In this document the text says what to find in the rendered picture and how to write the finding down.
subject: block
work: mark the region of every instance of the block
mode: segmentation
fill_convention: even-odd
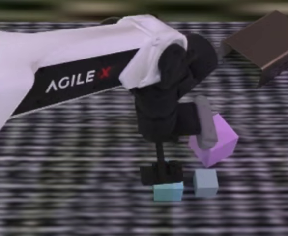
[[[198,198],[215,197],[218,180],[215,169],[196,169],[193,175],[194,193]]]
[[[218,142],[214,147],[202,150],[198,145],[197,137],[195,135],[189,137],[189,147],[207,168],[231,156],[239,139],[220,114],[214,115],[213,119],[218,137]]]
[[[197,135],[199,148],[202,150],[211,149],[218,142],[211,105],[204,96],[197,96],[195,104],[201,126],[201,133]]]
[[[183,189],[183,182],[154,185],[154,201],[181,201]]]

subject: black and white checkered fabric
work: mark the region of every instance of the black and white checkered fabric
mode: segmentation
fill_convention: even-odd
[[[94,23],[6,23],[36,32]],[[246,23],[178,23],[214,44]],[[137,134],[122,88],[16,118],[0,132],[0,236],[288,236],[288,71],[256,89],[259,72],[238,56],[189,96],[205,95],[239,134],[234,156],[215,166],[216,198],[159,203],[140,184],[155,161]],[[165,145],[185,172],[202,168],[185,142]]]

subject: gray block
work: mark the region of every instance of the gray block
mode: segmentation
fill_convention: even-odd
[[[218,179],[215,169],[196,169],[193,176],[194,193],[198,198],[215,197]]]
[[[211,105],[204,96],[197,96],[195,104],[201,126],[201,133],[197,135],[198,145],[200,149],[209,150],[218,142]]]

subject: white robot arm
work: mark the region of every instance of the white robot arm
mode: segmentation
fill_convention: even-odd
[[[7,120],[90,94],[160,81],[158,60],[187,38],[151,15],[41,33],[0,31],[0,130]]]

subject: cube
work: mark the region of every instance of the cube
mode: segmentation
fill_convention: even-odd
[[[217,162],[231,156],[237,145],[239,136],[227,124],[220,114],[213,116],[218,142],[208,150],[200,149],[196,135],[189,137],[189,147],[205,167],[211,167]]]
[[[193,176],[194,193],[197,198],[214,197],[218,191],[217,173],[214,169],[196,169]]]
[[[181,201],[183,189],[183,182],[154,185],[154,201]]]

